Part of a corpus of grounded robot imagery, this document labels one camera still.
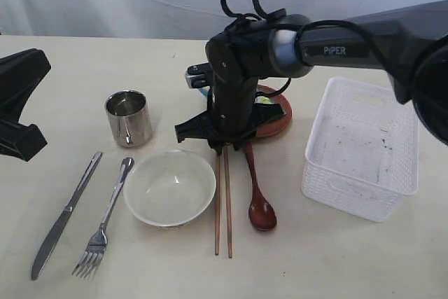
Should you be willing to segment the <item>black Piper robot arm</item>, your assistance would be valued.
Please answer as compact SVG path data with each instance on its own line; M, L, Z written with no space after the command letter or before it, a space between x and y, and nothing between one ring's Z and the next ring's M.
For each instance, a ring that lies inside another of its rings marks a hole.
M209 87L207 109L175 127L178 141L205 139L220 151L241 148L281 115L257 104L269 77L294 79L315 66L382 69L396 100L413 103L426 129L447 141L447 2L436 1L348 20L311 22L284 10L233 14L206 44L204 64L189 67L191 88Z

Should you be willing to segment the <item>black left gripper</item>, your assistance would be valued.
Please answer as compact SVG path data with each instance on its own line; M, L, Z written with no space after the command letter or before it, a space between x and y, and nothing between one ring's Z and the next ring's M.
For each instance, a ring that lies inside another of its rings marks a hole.
M46 145L40 129L17 123L27 100L51 70L46 54L32 48L1 58L1 155L30 161Z

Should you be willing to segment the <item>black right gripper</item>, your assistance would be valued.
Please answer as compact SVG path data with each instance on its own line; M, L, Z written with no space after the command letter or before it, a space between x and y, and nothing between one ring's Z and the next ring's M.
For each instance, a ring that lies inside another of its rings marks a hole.
M226 143L239 151L256 137L256 130L283 115L280 104L256 103L257 78L246 78L237 84L211 77L211 90L206 111L175 126L179 143L186 139L205 139L221 155Z

